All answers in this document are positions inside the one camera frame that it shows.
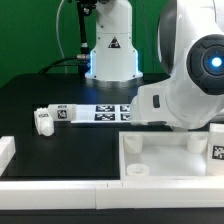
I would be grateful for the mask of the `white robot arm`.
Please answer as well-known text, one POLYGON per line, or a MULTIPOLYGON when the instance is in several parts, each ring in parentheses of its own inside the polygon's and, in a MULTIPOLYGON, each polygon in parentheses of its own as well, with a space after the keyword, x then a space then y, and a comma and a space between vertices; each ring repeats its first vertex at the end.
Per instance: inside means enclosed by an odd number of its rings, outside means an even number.
MULTIPOLYGON (((169 0, 159 17, 157 51, 169 78, 138 88, 133 124, 197 129, 224 110, 224 0, 169 0)), ((96 45, 85 78, 112 88, 142 80, 128 0, 96 0, 96 45)))

